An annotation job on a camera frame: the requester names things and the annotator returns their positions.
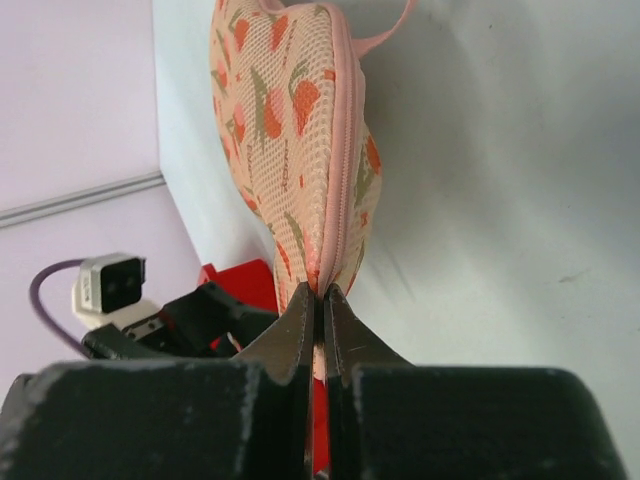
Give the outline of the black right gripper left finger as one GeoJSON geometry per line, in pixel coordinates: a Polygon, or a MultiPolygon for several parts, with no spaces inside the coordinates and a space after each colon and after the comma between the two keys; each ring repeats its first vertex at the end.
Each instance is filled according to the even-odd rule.
{"type": "Polygon", "coordinates": [[[285,312],[234,360],[258,363],[278,385],[313,380],[315,301],[309,284],[300,283],[285,312]]]}

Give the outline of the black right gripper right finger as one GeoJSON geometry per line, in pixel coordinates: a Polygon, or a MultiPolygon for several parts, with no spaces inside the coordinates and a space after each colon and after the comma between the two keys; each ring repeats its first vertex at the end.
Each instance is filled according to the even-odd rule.
{"type": "Polygon", "coordinates": [[[322,310],[327,382],[336,380],[339,386],[348,387],[353,369],[359,365],[410,365],[355,315],[337,284],[329,286],[322,310]]]}

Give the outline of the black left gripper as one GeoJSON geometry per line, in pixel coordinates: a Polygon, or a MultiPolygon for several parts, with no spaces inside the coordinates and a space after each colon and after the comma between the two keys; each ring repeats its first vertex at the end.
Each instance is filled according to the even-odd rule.
{"type": "Polygon", "coordinates": [[[82,345],[92,359],[230,359],[277,319],[208,282],[126,326],[109,321],[87,333],[82,345]]]}

